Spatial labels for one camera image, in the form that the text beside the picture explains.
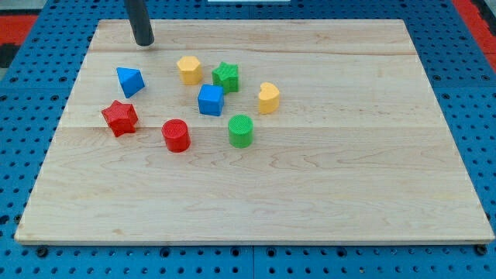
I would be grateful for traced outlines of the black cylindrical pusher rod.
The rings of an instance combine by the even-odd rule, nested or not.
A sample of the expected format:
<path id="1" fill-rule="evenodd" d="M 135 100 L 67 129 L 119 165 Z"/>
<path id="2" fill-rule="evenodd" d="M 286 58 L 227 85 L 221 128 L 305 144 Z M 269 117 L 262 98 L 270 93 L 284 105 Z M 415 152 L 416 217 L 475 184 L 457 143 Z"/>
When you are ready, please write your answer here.
<path id="1" fill-rule="evenodd" d="M 144 0 L 124 0 L 136 44 L 148 47 L 154 43 L 153 29 Z"/>

